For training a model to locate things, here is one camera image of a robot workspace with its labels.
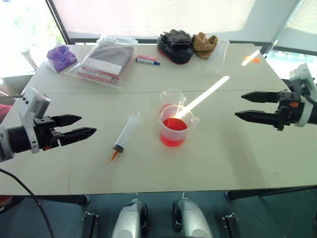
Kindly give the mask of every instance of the white table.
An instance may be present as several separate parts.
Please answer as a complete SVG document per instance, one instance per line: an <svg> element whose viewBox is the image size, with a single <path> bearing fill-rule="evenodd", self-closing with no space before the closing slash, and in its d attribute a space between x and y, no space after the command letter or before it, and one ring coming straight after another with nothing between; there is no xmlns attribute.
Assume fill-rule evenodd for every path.
<svg viewBox="0 0 317 238"><path fill-rule="evenodd" d="M153 47L139 46L138 50L140 54L146 54L144 50ZM235 47L240 49L244 46L230 45L227 56L235 51ZM80 54L77 54L77 47L72 51L82 57L83 48L78 47ZM254 51L250 45L245 49L248 49L245 55ZM162 67L157 68L163 74L171 70L190 72L186 67L191 67L191 63L193 67L198 67L199 59L193 58L180 69L163 58L160 61L163 62ZM162 85L154 81L151 87L149 83L141 84L141 75L137 75L139 67L156 69L154 66L135 64L130 68L134 71L131 78L126 78L125 83L129 86L115 90L53 74L42 65L28 86L46 92L51 98L47 115L71 113L83 117L74 125L58 130L66 132L89 126L96 127L97 132L84 141L64 147L34 155L30 151L16 154L14 159L2 162L0 166L17 175L35 194L40 195L230 190L316 184L315 125L308 124L303 128L286 126L280 132L272 126L245 122L234 115L247 109L273 112L277 104L255 104L240 96L250 90L284 87L264 59L260 64L248 66L264 68L265 75L271 74L274 78L268 77L267 81L262 81L263 75L262 78L258 75L241 77L244 83L239 84L238 77L232 71L232 78L221 91L214 92L193 109L194 115L201 120L195 131L182 146L171 148L161 143L158 129L159 91L165 88L163 82L167 80L162 79ZM246 67L245 75L251 74L248 70L256 71ZM237 75L243 74L243 70L237 72ZM180 89L188 101L209 86L205 84L206 88L203 88L203 83L199 87L192 83L196 87L195 91L190 90L190 83L181 83L191 82L189 77L171 80L174 85L182 85ZM117 161L108 163L113 142L127 117L136 112L141 113L141 127ZM16 106L9 112L3 125L20 125ZM26 194L15 181L2 174L0 191L1 194Z"/></svg>

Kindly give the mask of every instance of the table leg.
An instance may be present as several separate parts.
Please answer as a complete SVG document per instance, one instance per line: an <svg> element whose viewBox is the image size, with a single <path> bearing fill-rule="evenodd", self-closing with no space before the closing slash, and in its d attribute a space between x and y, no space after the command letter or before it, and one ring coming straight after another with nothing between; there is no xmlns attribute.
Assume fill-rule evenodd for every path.
<svg viewBox="0 0 317 238"><path fill-rule="evenodd" d="M43 196L40 195L36 197L41 200L74 203L81 206L86 206L90 202L89 197L86 195L43 195Z"/></svg>
<svg viewBox="0 0 317 238"><path fill-rule="evenodd" d="M302 190L308 190L308 189L314 189L314 188L317 188L317 186L272 188L272 189L232 190L232 191L224 192L224 196L227 200L236 200L236 199L245 198L245 197L268 196L268 195L302 191Z"/></svg>

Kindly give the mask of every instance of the measuring cup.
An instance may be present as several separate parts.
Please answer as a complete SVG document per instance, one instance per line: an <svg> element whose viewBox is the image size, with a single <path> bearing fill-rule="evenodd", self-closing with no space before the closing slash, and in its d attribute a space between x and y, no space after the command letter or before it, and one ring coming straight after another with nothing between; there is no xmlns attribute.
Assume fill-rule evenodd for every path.
<svg viewBox="0 0 317 238"><path fill-rule="evenodd" d="M159 95L159 98L161 100L162 111L164 108L170 106L170 105L183 105L186 101L186 97L183 95L181 91L178 90L166 90L162 91Z"/></svg>
<svg viewBox="0 0 317 238"><path fill-rule="evenodd" d="M168 146L181 145L187 134L199 123L199 118L188 111L182 118L175 118L176 114L185 107L171 105L163 109L159 116L159 131L161 141Z"/></svg>

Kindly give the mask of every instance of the black cable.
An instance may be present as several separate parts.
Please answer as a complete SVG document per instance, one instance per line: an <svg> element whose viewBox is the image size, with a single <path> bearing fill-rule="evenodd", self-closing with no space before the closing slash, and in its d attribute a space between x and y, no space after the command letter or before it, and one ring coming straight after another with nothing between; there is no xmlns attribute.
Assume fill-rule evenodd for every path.
<svg viewBox="0 0 317 238"><path fill-rule="evenodd" d="M40 209L40 211L41 211L41 213L42 213L42 215L43 215L43 217L44 217L44 220L45 220L45 222L46 222L46 225L47 225L47 227L48 227L48 229L49 229L49 232L50 232L50 234L51 234L51 238L55 238L53 229L52 229L51 224L50 224L50 221L49 221L49 219L48 219L48 217L47 217L47 215L46 215L46 213L45 213L43 207L41 206L39 200L38 200L37 197L34 195L34 193L33 193L24 183L22 183L22 181L21 181L20 179L18 179L15 175L13 175L13 174L11 174L11 173L9 173L8 171L5 171L5 170L3 170L3 169L0 169L0 172L2 172L2 173L4 173L4 174L6 174L6 175L12 177L15 181L17 181L17 182L31 195L31 197L32 197L33 200L35 201L36 205L39 207L39 209Z"/></svg>
<svg viewBox="0 0 317 238"><path fill-rule="evenodd" d="M317 106L317 102L315 102L315 101L310 97L310 95L309 95L308 93L305 93L305 94L304 94L304 97L306 98L306 100L307 100L308 102L310 102L310 103L313 104L314 106Z"/></svg>

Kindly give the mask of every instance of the floor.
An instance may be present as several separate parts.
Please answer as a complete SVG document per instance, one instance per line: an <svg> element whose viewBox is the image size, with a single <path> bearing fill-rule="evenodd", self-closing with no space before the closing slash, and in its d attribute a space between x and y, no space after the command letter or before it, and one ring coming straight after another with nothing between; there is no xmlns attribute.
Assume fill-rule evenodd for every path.
<svg viewBox="0 0 317 238"><path fill-rule="evenodd" d="M134 198L146 202L150 217L148 237L181 236L172 230L172 202L181 192L90 195L90 204L43 201L57 238L80 238L85 211L99 214L97 238L111 237L116 218L123 205ZM219 225L220 217L234 212L238 218L240 238L312 238L313 216L317 211L317 189L265 197L228 201L223 192L186 192L204 213L214 238L227 238ZM45 222L30 198L24 199L0 215L0 238L48 238Z"/></svg>

